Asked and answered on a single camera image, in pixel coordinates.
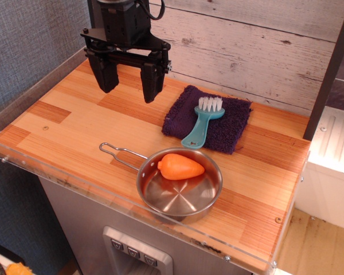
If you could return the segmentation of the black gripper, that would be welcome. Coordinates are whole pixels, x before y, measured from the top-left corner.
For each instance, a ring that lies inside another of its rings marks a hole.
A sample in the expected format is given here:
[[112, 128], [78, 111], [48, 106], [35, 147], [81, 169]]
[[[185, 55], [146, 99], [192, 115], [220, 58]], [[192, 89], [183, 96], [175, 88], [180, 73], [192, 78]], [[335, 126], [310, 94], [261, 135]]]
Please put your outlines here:
[[151, 103], [163, 89], [165, 73], [171, 71], [171, 45], [151, 33], [151, 21], [160, 20], [149, 1], [98, 1], [103, 27], [83, 29], [86, 56], [100, 89], [109, 93], [118, 84], [117, 64], [141, 68], [144, 101]]

